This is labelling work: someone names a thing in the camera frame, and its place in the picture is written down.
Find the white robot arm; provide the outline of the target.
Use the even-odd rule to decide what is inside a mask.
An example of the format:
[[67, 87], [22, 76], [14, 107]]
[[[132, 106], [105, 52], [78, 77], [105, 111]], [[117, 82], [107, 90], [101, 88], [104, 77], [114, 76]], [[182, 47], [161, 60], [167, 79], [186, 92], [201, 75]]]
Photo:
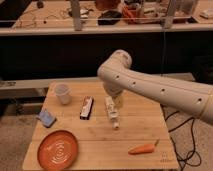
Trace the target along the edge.
[[116, 98], [126, 89], [213, 125], [213, 85], [136, 72], [131, 64], [126, 51], [116, 50], [98, 68], [108, 95]]

